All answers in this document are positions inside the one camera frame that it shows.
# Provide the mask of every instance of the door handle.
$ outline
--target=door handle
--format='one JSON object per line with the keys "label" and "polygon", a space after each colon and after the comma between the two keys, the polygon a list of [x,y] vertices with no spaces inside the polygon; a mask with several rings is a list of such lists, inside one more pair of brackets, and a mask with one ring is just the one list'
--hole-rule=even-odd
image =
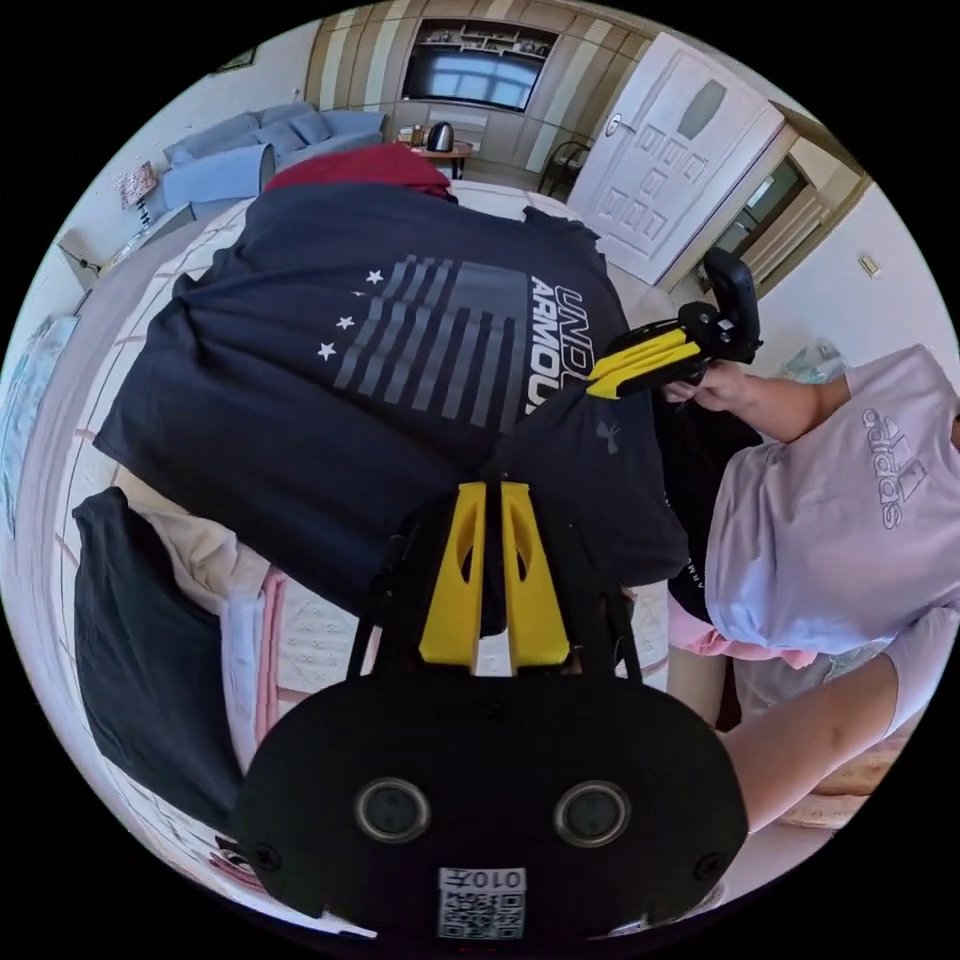
{"label": "door handle", "polygon": [[636,132],[637,132],[636,130],[633,129],[633,127],[630,126],[629,123],[626,123],[626,122],[624,121],[622,114],[615,113],[615,114],[607,121],[607,129],[606,129],[606,131],[605,131],[605,132],[606,132],[606,135],[607,135],[608,137],[612,137],[621,127],[623,127],[624,130],[629,131],[630,133],[636,133]]}

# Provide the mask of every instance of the pink shirt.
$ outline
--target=pink shirt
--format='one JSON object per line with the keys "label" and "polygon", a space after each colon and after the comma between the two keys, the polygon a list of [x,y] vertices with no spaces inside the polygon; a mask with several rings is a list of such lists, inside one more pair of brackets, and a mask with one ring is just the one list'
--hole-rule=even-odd
{"label": "pink shirt", "polygon": [[929,699],[960,625],[960,398],[922,346],[846,376],[851,399],[816,429],[730,461],[706,602],[725,637],[769,648],[893,641],[896,726]]}

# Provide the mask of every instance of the chair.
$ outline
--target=chair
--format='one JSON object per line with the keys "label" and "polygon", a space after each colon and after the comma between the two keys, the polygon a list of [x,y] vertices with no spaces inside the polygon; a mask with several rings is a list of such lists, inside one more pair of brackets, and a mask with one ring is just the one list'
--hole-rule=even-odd
{"label": "chair", "polygon": [[543,193],[544,184],[551,180],[547,196],[552,197],[559,186],[572,187],[583,169],[590,148],[579,140],[566,140],[550,155],[540,176],[538,193]]}

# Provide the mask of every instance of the picture frame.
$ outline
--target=picture frame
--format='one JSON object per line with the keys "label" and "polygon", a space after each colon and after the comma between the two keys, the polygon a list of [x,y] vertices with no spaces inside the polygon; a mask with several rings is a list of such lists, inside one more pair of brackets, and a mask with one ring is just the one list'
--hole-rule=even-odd
{"label": "picture frame", "polygon": [[243,67],[252,67],[256,57],[257,48],[251,47],[249,50],[244,50],[243,53],[238,53],[235,57],[231,57],[225,64],[217,67],[217,69],[213,72],[229,73],[231,70],[240,70]]}

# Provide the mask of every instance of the blue sofa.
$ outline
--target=blue sofa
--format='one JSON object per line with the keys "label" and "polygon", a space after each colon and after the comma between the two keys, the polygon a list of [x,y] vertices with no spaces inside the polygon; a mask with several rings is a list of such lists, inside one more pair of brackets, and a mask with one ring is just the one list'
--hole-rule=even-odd
{"label": "blue sofa", "polygon": [[382,143],[385,119],[360,110],[318,111],[303,100],[237,114],[163,151],[170,166],[147,208],[159,217],[184,204],[196,211],[256,197],[274,173],[296,163]]}

